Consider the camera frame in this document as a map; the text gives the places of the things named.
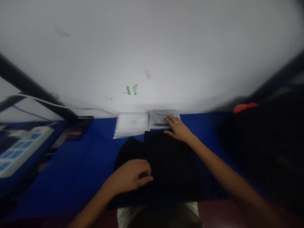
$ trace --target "dark object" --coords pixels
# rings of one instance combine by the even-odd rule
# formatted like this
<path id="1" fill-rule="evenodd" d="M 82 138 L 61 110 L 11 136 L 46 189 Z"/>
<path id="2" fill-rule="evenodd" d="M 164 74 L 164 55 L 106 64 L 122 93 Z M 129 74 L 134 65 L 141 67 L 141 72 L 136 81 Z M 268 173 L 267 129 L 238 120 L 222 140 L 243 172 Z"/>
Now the dark object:
<path id="1" fill-rule="evenodd" d="M 64 106 L 64 104 L 57 101 L 51 94 L 49 94 L 45 89 L 34 82 L 31 78 L 29 78 L 25 73 L 20 71 L 2 55 L 0 55 L 0 76 L 27 95 Z M 40 101 L 37 102 L 64 119 L 69 119 L 70 117 L 76 116 L 76 114 L 69 109 L 56 107 Z"/>
<path id="2" fill-rule="evenodd" d="M 303 216 L 304 86 L 235 114 L 223 130 L 228 125 L 235 137 L 221 141 L 232 159 L 270 200 Z"/>
<path id="3" fill-rule="evenodd" d="M 130 222 L 128 228 L 167 228 L 187 227 L 202 228 L 200 218 L 186 205 L 178 207 L 146 208 L 139 212 Z"/>
<path id="4" fill-rule="evenodd" d="M 7 137 L 1 144 L 0 144 L 0 156 L 12 145 L 14 145 L 17 141 L 19 141 L 18 138 L 15 137 Z"/>
<path id="5" fill-rule="evenodd" d="M 2 101 L 0 103 L 0 112 L 6 110 L 7 108 L 13 106 L 14 104 L 18 103 L 19 101 L 25 99 L 25 97 L 21 96 L 13 96 L 13 97 L 8 97 L 6 100 Z"/>
<path id="6" fill-rule="evenodd" d="M 24 127 L 24 123 L 10 124 L 12 129 L 21 129 Z M 36 151 L 19 167 L 19 169 L 10 177 L 0 178 L 0 218 L 7 216 L 12 212 L 15 205 L 19 203 L 19 200 L 24 196 L 24 193 L 31 186 L 31 183 L 38 175 L 37 167 L 39 166 L 40 159 L 48 151 L 59 135 L 64 130 L 64 121 L 59 121 L 56 124 L 55 131 L 45 140 L 45 142 L 36 149 Z"/>
<path id="7" fill-rule="evenodd" d="M 116 158 L 114 170 L 131 159 L 150 163 L 154 180 L 138 190 L 118 195 L 111 206 L 172 205 L 201 200 L 194 153 L 163 132 L 145 132 L 144 142 L 130 138 Z"/>
<path id="8" fill-rule="evenodd" d="M 260 104 L 272 93 L 281 87 L 285 87 L 288 83 L 301 72 L 304 71 L 304 51 L 291 60 L 286 66 L 274 74 L 266 83 L 264 83 L 257 91 L 243 101 L 243 104 L 255 102 Z"/>
<path id="9" fill-rule="evenodd" d="M 33 121 L 33 122 L 30 122 L 29 124 L 25 125 L 22 129 L 31 131 L 34 127 L 40 127 L 40 126 L 45 126 L 45 122 Z"/>
<path id="10" fill-rule="evenodd" d="M 71 117 L 67 121 L 66 141 L 79 141 L 90 126 L 94 116 Z"/>

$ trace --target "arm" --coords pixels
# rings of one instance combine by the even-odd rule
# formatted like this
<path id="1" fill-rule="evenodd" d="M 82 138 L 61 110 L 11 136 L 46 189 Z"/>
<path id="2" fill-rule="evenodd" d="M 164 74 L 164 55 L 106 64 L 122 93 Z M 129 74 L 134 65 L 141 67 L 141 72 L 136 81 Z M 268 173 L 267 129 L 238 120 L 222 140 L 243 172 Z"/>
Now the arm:
<path id="1" fill-rule="evenodd" d="M 139 178 L 142 173 L 147 176 Z M 152 180 L 151 167 L 146 160 L 134 159 L 126 162 L 105 181 L 68 228 L 90 227 L 117 194 L 135 190 Z"/>
<path id="2" fill-rule="evenodd" d="M 250 227 L 283 226 L 280 217 L 265 200 L 236 171 L 193 135 L 179 118 L 168 116 L 166 121 L 174 133 L 165 133 L 191 147 L 221 186 L 232 196 Z"/>

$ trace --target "black metal frame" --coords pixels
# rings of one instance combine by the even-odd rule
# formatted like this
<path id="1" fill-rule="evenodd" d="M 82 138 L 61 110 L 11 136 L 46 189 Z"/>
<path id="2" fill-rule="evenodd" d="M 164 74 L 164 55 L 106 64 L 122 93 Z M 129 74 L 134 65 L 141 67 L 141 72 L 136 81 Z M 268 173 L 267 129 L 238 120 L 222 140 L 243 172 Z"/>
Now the black metal frame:
<path id="1" fill-rule="evenodd" d="M 23 94 L 30 95 L 33 97 L 40 98 L 42 100 L 62 105 L 61 102 L 57 101 L 49 92 L 43 89 L 40 85 L 34 82 L 30 77 L 28 77 L 24 72 L 18 69 L 10 61 L 8 61 L 4 56 L 0 54 L 0 76 L 7 82 L 15 86 L 17 89 L 22 91 Z M 0 103 L 0 112 L 14 105 L 15 103 L 24 99 L 23 97 L 13 97 L 6 101 Z M 47 107 L 49 110 L 53 111 L 57 115 L 64 119 L 69 119 L 70 117 L 76 117 L 77 115 L 69 109 L 56 107 L 50 104 L 46 104 L 37 101 L 43 106 Z"/>

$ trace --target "blue tablecloth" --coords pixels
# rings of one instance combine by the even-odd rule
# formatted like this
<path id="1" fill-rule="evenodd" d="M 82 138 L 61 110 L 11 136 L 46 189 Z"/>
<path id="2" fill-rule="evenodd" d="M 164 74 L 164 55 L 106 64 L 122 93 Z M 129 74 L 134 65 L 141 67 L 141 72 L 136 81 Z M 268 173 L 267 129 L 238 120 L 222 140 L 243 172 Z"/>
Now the blue tablecloth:
<path id="1" fill-rule="evenodd" d="M 217 126 L 230 115 L 187 114 L 181 115 L 181 119 L 206 146 L 238 171 L 216 136 Z M 11 218 L 80 211 L 111 175 L 119 149 L 128 139 L 113 139 L 115 125 L 116 118 L 95 119 L 82 141 L 64 142 L 20 200 Z M 143 141 L 143 135 L 135 138 Z M 204 180 L 211 178 L 201 162 L 200 172 Z"/>

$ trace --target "green mark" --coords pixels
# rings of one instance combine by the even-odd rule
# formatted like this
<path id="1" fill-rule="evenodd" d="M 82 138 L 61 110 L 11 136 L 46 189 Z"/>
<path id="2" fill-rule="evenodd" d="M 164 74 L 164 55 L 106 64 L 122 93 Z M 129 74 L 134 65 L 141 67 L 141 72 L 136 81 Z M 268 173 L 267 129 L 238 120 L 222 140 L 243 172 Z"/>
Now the green mark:
<path id="1" fill-rule="evenodd" d="M 52 95 L 56 100 L 59 101 L 59 95 L 58 95 L 58 93 L 51 92 L 51 95 Z"/>
<path id="2" fill-rule="evenodd" d="M 127 93 L 128 93 L 128 95 L 131 95 L 131 92 L 130 92 L 129 86 L 127 86 Z"/>
<path id="3" fill-rule="evenodd" d="M 136 87 L 137 87 L 137 83 L 133 86 L 133 92 L 134 92 L 134 95 L 136 95 Z"/>

